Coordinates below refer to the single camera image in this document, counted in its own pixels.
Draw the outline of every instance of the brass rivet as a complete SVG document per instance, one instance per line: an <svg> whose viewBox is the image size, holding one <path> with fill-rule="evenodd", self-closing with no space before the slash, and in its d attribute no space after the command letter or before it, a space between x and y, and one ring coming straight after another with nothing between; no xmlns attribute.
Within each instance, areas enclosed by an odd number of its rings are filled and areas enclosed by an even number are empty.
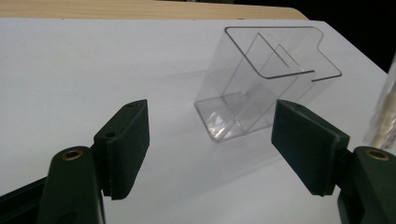
<svg viewBox="0 0 396 224"><path fill-rule="evenodd" d="M75 159L78 159L79 157L81 157L82 154L84 154L84 153L80 149L71 149L69 151L66 151L62 155L62 160L64 160L64 161L72 161L72 160L75 160Z"/></svg>
<svg viewBox="0 0 396 224"><path fill-rule="evenodd" d="M382 152L380 150L367 149L366 154L369 157L379 160L379 161L388 161L389 160L389 156L385 152Z"/></svg>

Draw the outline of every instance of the white paper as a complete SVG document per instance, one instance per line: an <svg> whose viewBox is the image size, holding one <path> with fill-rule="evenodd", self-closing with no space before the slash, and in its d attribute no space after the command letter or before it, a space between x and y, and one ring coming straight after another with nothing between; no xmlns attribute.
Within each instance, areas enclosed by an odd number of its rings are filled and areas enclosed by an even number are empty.
<svg viewBox="0 0 396 224"><path fill-rule="evenodd" d="M92 144L123 105L148 99L151 142L107 223L340 223L271 145L271 130L215 144L193 101L226 26L312 25L343 73L309 108L362 144L386 74L321 21L0 20L0 195Z"/></svg>

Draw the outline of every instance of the clamp jaw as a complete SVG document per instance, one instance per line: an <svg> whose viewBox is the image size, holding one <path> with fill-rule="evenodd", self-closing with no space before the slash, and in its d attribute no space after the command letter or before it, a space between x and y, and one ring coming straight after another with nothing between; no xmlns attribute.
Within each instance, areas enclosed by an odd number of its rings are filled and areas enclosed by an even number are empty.
<svg viewBox="0 0 396 224"><path fill-rule="evenodd" d="M309 109L278 100L272 143L313 195L335 185L345 224L396 223L396 157L373 147L347 149L349 136Z"/></svg>

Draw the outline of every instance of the transparent acrylic stand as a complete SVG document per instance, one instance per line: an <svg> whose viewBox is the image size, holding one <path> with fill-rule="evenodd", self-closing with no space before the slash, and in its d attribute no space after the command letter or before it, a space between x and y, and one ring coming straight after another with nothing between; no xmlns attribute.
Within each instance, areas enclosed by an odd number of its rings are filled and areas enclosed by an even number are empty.
<svg viewBox="0 0 396 224"><path fill-rule="evenodd" d="M271 127L277 99L306 104L340 77L314 27L227 27L195 101L217 143Z"/></svg>

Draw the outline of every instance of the clear plastic holder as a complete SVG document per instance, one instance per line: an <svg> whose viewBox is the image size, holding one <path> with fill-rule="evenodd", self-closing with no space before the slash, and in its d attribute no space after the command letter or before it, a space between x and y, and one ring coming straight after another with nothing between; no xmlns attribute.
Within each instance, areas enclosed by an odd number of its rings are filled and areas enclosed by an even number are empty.
<svg viewBox="0 0 396 224"><path fill-rule="evenodd" d="M385 150L396 148L396 53L364 141L371 147Z"/></svg>
<svg viewBox="0 0 396 224"><path fill-rule="evenodd" d="M341 72L315 27L227 27L195 101L220 143L272 126L277 99L306 104Z"/></svg>

